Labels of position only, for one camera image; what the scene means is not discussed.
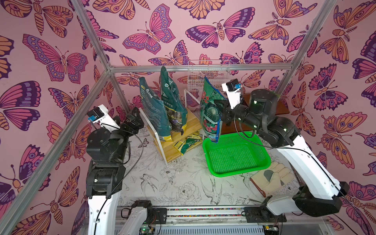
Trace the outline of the blue green fertilizer bag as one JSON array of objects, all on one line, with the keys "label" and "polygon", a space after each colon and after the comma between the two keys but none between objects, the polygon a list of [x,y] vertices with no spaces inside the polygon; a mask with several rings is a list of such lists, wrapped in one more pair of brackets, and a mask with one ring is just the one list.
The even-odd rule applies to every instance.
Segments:
[{"label": "blue green fertilizer bag", "polygon": [[221,134],[223,104],[215,104],[215,101],[226,101],[222,93],[204,78],[204,86],[200,101],[200,124],[205,135],[214,143],[217,143]]}]

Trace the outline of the yellow green bag shelf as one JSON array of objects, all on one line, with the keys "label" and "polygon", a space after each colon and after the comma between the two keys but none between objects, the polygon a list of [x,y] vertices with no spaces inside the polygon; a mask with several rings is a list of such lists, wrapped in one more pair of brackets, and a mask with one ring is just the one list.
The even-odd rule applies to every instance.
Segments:
[{"label": "yellow green bag shelf", "polygon": [[200,145],[202,143],[202,137],[200,136],[199,131],[192,133],[191,135],[187,136],[185,139],[182,139],[174,144],[175,149],[181,155],[184,155],[187,151],[193,149],[194,147]]}]

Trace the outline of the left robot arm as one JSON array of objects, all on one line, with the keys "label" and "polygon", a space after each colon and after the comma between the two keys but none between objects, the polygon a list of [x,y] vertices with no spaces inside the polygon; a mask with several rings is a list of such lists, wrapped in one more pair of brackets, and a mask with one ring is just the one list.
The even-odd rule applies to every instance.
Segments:
[{"label": "left robot arm", "polygon": [[[138,108],[133,108],[121,122],[112,118],[104,105],[87,113],[91,124],[99,124],[87,139],[91,157],[86,191],[89,205],[89,235],[116,234],[116,216],[122,183],[130,171],[125,165],[131,157],[129,138],[144,127]],[[137,200],[129,207],[119,235],[158,235],[166,223],[167,210],[153,207],[149,200]]]}]

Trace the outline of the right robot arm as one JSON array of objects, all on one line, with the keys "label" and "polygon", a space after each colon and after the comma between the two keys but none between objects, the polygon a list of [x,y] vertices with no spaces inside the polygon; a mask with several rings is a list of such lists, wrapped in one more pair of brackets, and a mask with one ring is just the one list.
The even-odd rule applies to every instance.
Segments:
[{"label": "right robot arm", "polygon": [[348,183],[338,181],[324,168],[290,119],[276,115],[278,96],[269,90],[256,89],[246,106],[242,103],[241,88],[228,88],[224,84],[223,91],[227,100],[215,100],[222,120],[239,121],[251,127],[289,161],[305,183],[295,195],[266,198],[261,208],[275,216],[297,211],[312,217],[338,213],[341,199],[349,191]]}]

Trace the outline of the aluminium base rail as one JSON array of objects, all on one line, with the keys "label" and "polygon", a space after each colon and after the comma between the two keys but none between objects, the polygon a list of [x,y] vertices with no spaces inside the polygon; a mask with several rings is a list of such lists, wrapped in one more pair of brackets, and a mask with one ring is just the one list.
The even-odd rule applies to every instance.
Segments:
[{"label": "aluminium base rail", "polygon": [[89,212],[80,235],[333,235],[329,220],[256,206],[120,207]]}]

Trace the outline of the wooden white frame shelf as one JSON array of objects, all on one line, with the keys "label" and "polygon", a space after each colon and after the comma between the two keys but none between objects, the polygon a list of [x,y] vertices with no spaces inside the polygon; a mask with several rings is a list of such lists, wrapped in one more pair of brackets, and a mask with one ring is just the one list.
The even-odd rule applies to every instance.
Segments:
[{"label": "wooden white frame shelf", "polygon": [[142,118],[144,119],[144,121],[146,122],[146,126],[151,136],[153,137],[154,144],[157,147],[157,150],[162,156],[162,159],[164,160],[164,163],[166,165],[168,165],[169,162],[181,156],[181,153],[174,147],[174,145],[178,143],[180,140],[187,138],[192,133],[196,131],[200,131],[202,129],[199,118],[197,117],[195,113],[193,113],[188,108],[188,103],[187,103],[188,97],[191,97],[196,102],[199,102],[198,99],[187,89],[184,90],[184,96],[185,96],[185,107],[187,108],[187,111],[188,111],[188,121],[187,121],[188,126],[183,135],[178,132],[172,132],[171,133],[172,141],[162,142],[159,139],[159,135],[156,129],[154,128],[154,126],[152,125],[152,123],[150,122],[146,114],[144,113],[143,109],[139,108],[140,114]]}]

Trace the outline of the green plastic basket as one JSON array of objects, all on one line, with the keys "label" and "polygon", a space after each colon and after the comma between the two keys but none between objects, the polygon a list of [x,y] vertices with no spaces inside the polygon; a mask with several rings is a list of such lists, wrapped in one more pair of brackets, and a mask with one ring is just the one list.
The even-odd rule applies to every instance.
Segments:
[{"label": "green plastic basket", "polygon": [[203,142],[209,172],[215,177],[228,177],[267,169],[271,158],[260,138],[246,138],[243,133],[225,134],[217,143]]}]

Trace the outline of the aluminium cage frame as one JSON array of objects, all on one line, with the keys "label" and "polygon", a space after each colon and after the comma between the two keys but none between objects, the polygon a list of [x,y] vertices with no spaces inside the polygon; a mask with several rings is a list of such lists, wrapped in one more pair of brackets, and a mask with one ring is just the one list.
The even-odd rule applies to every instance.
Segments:
[{"label": "aluminium cage frame", "polygon": [[123,40],[154,25],[153,11],[169,8],[174,39],[161,43],[158,57],[173,53],[184,41],[187,56],[180,65],[196,63],[204,50],[185,36],[198,22],[177,1],[126,1],[130,18],[95,9],[81,1],[99,26],[82,27],[72,1],[1,1],[1,228],[13,230],[31,218],[28,234],[69,235],[86,192],[90,157],[86,142],[76,152],[79,131],[94,127],[87,111],[104,104],[115,115],[122,99],[139,94],[135,79],[118,86],[110,66],[148,66],[149,51],[127,49]]}]

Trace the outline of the beige work glove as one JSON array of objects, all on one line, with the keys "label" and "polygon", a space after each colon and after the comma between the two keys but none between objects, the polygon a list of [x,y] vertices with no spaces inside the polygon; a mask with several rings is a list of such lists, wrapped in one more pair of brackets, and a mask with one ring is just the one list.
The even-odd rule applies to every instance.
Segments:
[{"label": "beige work glove", "polygon": [[250,182],[264,197],[280,190],[295,179],[292,170],[283,163],[273,161],[269,168],[258,171],[250,177]]}]

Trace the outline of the dark green fertilizer bag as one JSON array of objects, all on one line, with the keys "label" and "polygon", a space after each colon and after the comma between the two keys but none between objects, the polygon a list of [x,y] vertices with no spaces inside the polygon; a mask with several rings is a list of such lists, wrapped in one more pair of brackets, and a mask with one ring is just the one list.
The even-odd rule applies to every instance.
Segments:
[{"label": "dark green fertilizer bag", "polygon": [[148,86],[145,77],[141,77],[140,97],[143,103],[144,112],[163,142],[172,141],[172,127],[167,117],[164,102]]}]

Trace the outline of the brown wooden step stand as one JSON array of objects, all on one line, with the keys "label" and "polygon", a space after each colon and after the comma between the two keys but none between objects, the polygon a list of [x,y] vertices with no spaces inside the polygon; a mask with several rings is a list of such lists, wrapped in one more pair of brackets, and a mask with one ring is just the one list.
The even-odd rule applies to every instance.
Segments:
[{"label": "brown wooden step stand", "polygon": [[[250,100],[251,100],[251,94],[245,94],[243,96],[244,98],[244,101],[247,105],[249,105],[250,103]],[[286,115],[286,114],[289,114],[290,111],[289,109],[284,105],[284,103],[282,101],[278,101],[277,103],[277,109],[276,109],[276,115],[277,116],[280,116],[280,115]],[[253,129],[246,126],[245,124],[241,124],[242,126],[242,129],[244,131],[252,131]],[[230,123],[229,125],[227,124],[224,124],[222,126],[222,129],[221,129],[221,134],[231,134],[231,133],[236,133],[236,128],[238,129],[238,131],[240,131],[240,125],[239,125],[239,122],[236,121],[236,124],[234,124],[233,122]]]}]

